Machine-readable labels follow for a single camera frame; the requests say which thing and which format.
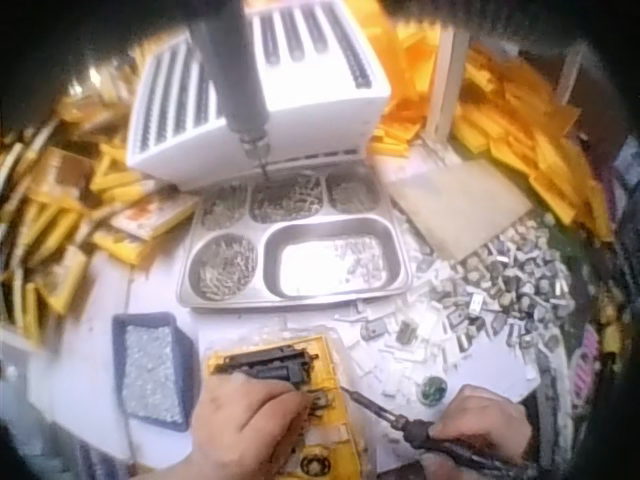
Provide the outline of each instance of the metal tray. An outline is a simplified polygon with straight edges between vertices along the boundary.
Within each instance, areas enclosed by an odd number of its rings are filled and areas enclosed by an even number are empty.
[[[217,187],[198,206],[178,284],[185,307],[326,304],[411,282],[389,198],[364,165]]]

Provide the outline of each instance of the hand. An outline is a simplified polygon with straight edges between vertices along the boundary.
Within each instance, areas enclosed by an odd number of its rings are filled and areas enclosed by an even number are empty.
[[[307,419],[310,399],[286,382],[214,375],[191,418],[190,479],[273,478]]]
[[[438,440],[464,440],[512,463],[519,463],[531,439],[524,407],[481,387],[465,385],[429,430]],[[427,478],[479,478],[458,469],[446,456],[421,459]]]

